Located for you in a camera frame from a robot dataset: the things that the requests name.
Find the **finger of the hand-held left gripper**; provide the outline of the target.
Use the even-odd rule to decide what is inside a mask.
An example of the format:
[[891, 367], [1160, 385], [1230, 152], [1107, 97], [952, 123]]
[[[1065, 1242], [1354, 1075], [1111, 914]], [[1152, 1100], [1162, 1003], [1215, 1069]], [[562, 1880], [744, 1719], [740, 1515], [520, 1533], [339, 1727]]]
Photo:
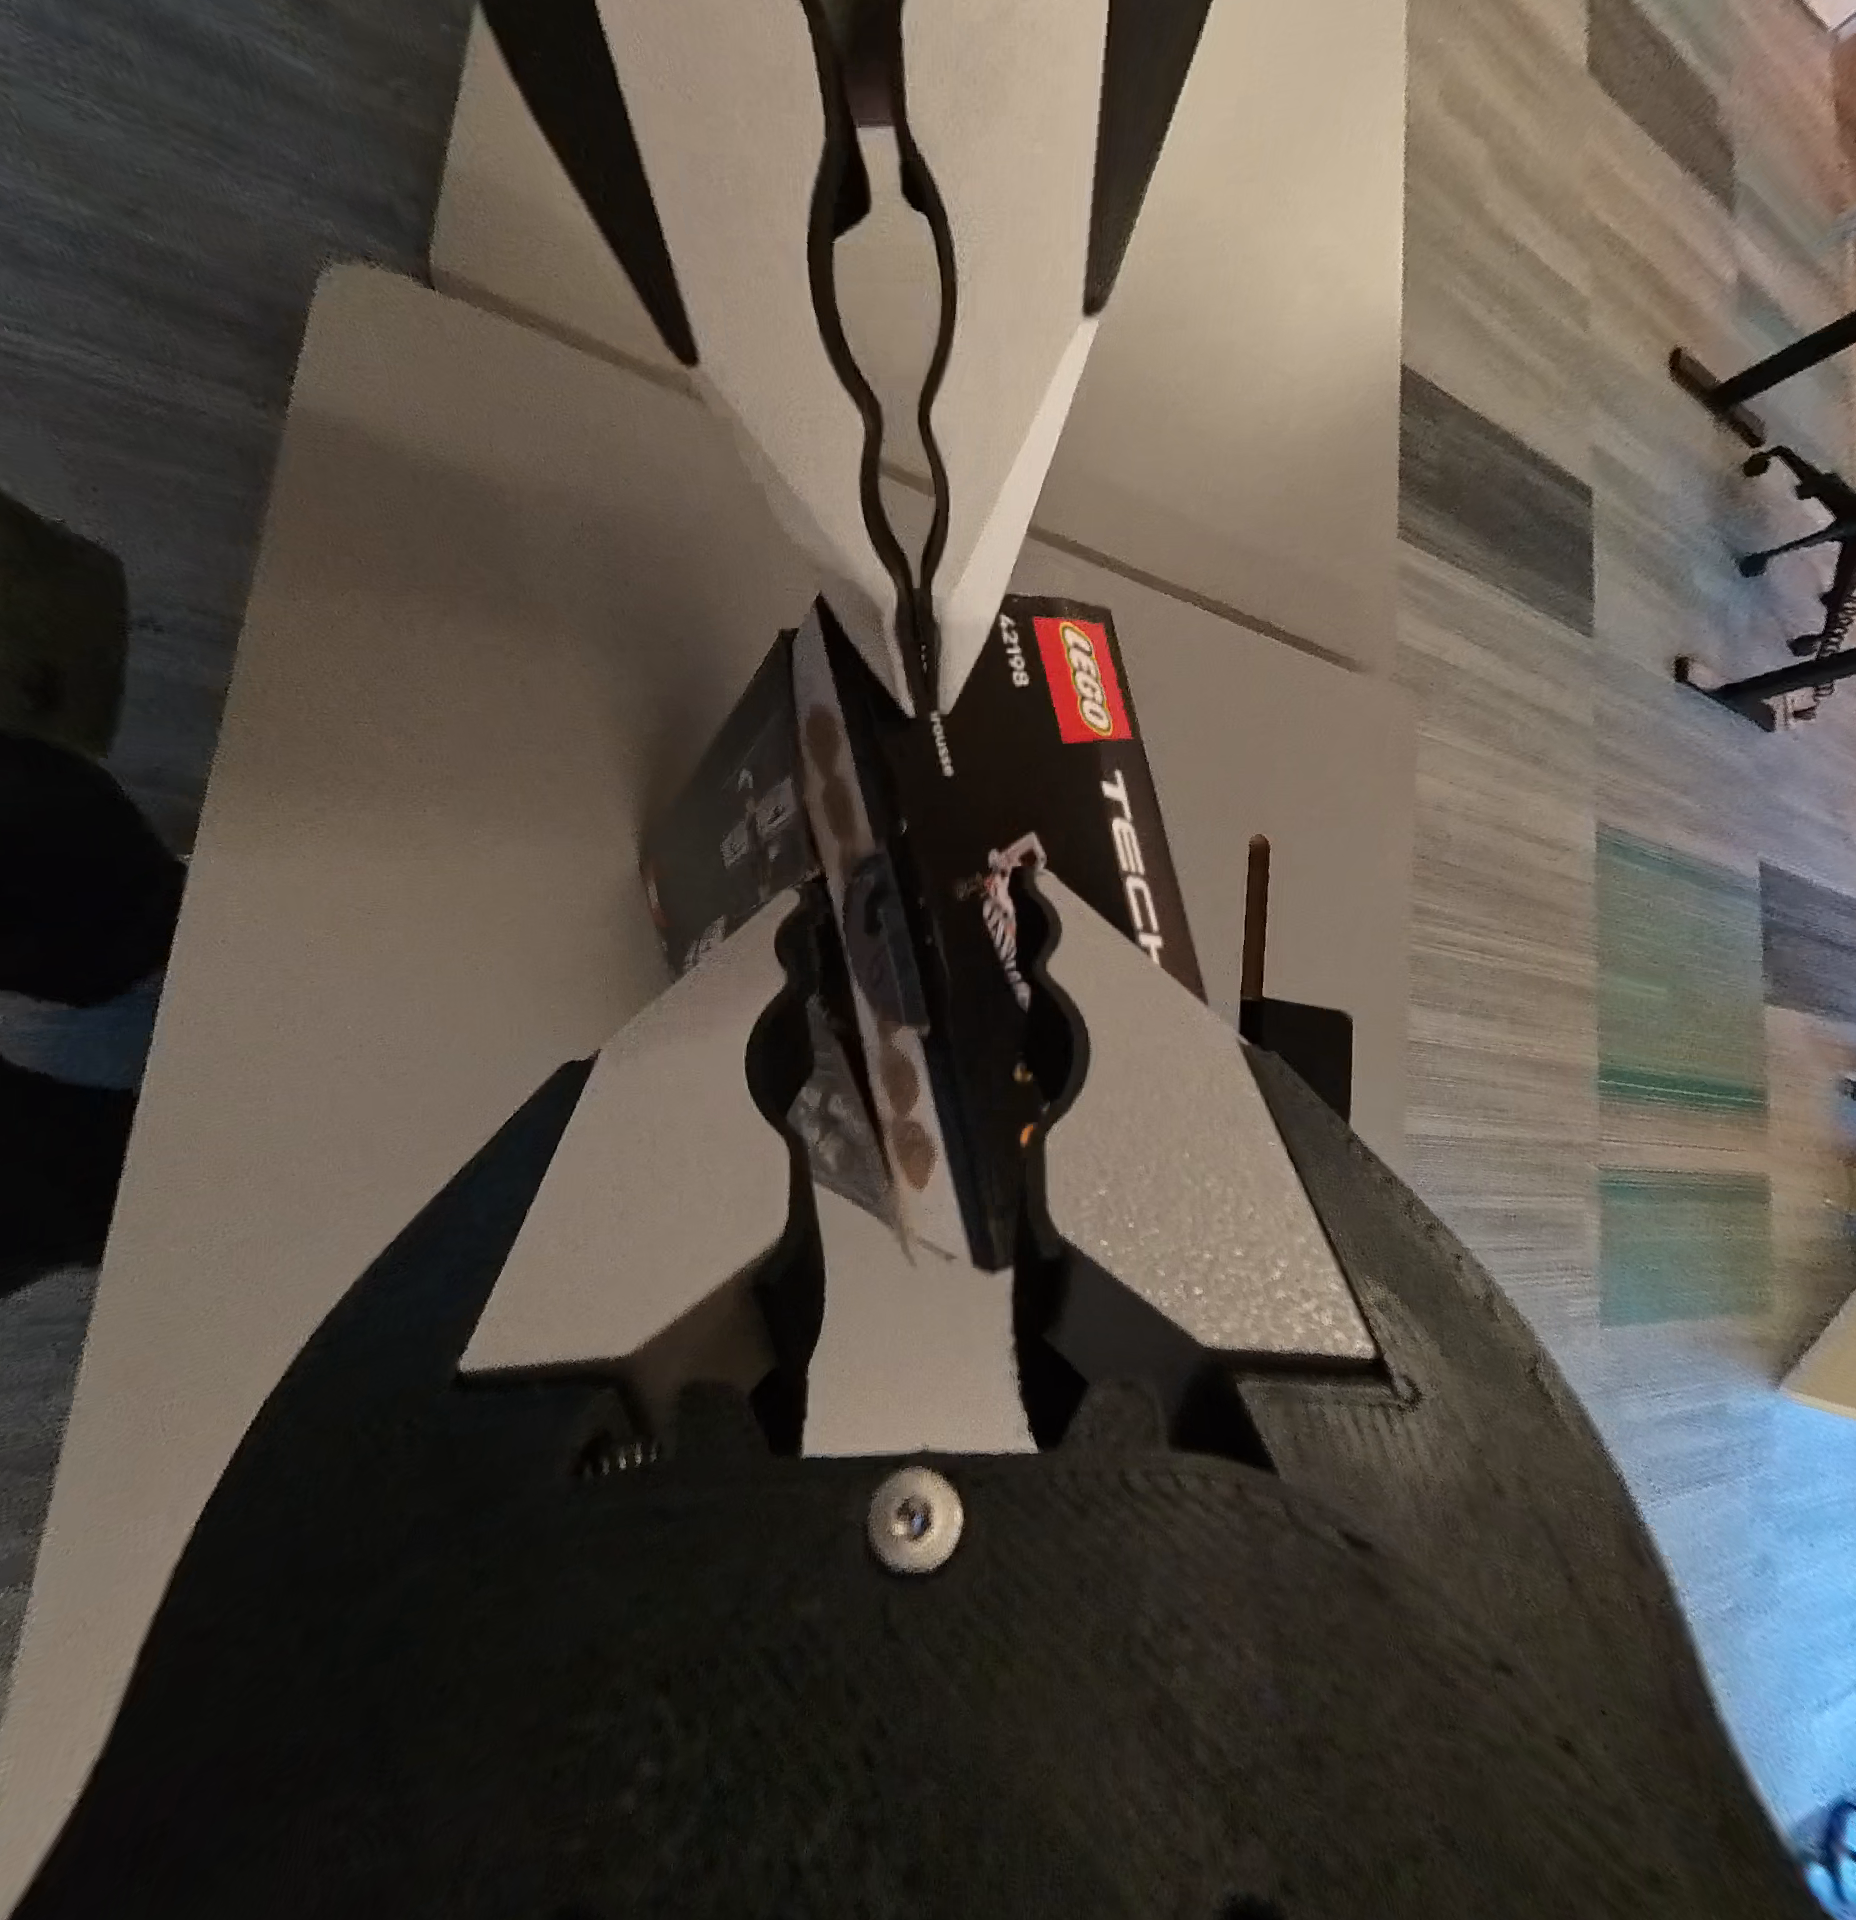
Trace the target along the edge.
[[950, 237], [952, 333], [929, 414], [946, 484], [939, 711], [993, 631], [1093, 340], [1105, 51], [1105, 1], [901, 10], [907, 131]]
[[913, 587], [878, 488], [880, 407], [844, 343], [835, 214], [857, 158], [822, 4], [606, 1], [606, 46], [721, 414], [835, 620], [904, 716]]

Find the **blue plane lego box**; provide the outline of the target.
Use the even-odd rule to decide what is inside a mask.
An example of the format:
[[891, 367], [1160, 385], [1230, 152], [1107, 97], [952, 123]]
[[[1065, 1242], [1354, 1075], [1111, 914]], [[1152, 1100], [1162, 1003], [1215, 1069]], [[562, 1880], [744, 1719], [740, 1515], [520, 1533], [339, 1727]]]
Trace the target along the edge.
[[1013, 1261], [1030, 985], [1013, 882], [1045, 868], [1184, 989], [1204, 981], [1107, 609], [1003, 601], [952, 711], [907, 718], [827, 608], [771, 640], [643, 832], [682, 975], [819, 892], [815, 1066], [851, 1075], [921, 1243]]

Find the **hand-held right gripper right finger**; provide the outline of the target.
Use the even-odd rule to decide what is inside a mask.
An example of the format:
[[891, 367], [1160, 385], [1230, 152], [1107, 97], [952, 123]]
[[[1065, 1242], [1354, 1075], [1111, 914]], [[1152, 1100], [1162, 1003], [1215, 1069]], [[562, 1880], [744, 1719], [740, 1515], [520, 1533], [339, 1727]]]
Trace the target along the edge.
[[1051, 871], [1013, 900], [1037, 1091], [1013, 1348], [1037, 1449], [1110, 1386], [1197, 1454], [1269, 1451], [1246, 1388], [1387, 1388], [1253, 1049]]

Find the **black office chair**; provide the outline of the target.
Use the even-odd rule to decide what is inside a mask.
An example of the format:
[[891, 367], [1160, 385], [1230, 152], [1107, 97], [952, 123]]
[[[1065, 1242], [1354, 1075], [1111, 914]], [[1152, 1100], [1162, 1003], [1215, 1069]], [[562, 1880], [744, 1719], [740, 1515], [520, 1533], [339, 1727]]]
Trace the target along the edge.
[[[0, 486], [0, 995], [90, 1013], [166, 971], [187, 865], [107, 768], [127, 572]], [[142, 1066], [112, 1080], [0, 1047], [0, 1300], [107, 1247]]]

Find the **black floor stand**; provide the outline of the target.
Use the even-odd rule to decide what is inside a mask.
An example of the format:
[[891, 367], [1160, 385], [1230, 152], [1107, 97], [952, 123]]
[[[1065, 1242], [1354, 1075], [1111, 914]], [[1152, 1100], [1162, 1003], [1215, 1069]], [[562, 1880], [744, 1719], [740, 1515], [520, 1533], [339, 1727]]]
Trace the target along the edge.
[[1824, 509], [1828, 515], [1826, 524], [1815, 532], [1780, 542], [1774, 547], [1751, 551], [1736, 562], [1740, 574], [1754, 580], [1766, 577], [1773, 563], [1786, 556], [1812, 547], [1833, 547], [1832, 579], [1821, 597], [1821, 626], [1789, 640], [1789, 665], [1724, 680], [1703, 661], [1684, 653], [1671, 669], [1677, 685], [1716, 706], [1735, 711], [1764, 732], [1776, 728], [1778, 710], [1793, 696], [1826, 696], [1833, 688], [1856, 678], [1856, 643], [1849, 639], [1856, 626], [1856, 486], [1807, 462], [1793, 447], [1769, 439], [1751, 404], [1754, 398], [1853, 347], [1856, 306], [1732, 376], [1720, 378], [1711, 373], [1687, 348], [1672, 348], [1667, 357], [1672, 385], [1694, 399], [1714, 424], [1726, 426], [1747, 447], [1751, 456], [1742, 467], [1745, 477], [1758, 477], [1774, 467], [1783, 467], [1795, 479], [1796, 496]]

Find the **beige side table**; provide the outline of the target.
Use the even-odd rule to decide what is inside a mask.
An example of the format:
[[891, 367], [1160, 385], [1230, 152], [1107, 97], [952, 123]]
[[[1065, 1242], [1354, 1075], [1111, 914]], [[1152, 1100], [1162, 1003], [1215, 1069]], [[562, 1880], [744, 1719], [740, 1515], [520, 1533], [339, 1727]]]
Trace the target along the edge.
[[1856, 1288], [1780, 1378], [1780, 1391], [1795, 1403], [1856, 1423]]

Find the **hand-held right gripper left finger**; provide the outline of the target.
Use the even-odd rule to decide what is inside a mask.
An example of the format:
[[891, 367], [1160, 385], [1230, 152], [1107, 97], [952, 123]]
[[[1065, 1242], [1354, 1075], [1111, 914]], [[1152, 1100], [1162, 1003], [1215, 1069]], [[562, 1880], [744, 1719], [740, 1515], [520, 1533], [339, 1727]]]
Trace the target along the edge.
[[819, 892], [781, 892], [603, 1042], [467, 1378], [606, 1381], [652, 1430], [721, 1381], [773, 1451], [799, 1451], [825, 1259], [791, 1105], [822, 932]]

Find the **clear plastic parts bag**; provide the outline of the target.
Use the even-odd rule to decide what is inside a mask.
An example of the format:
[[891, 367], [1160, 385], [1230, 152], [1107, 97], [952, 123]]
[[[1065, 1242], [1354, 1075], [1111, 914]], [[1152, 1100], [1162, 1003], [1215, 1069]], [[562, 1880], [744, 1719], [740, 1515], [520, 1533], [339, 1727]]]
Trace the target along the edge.
[[814, 1181], [888, 1229], [901, 1259], [918, 1265], [913, 1220], [852, 1077], [814, 1066], [791, 1100], [788, 1123]]

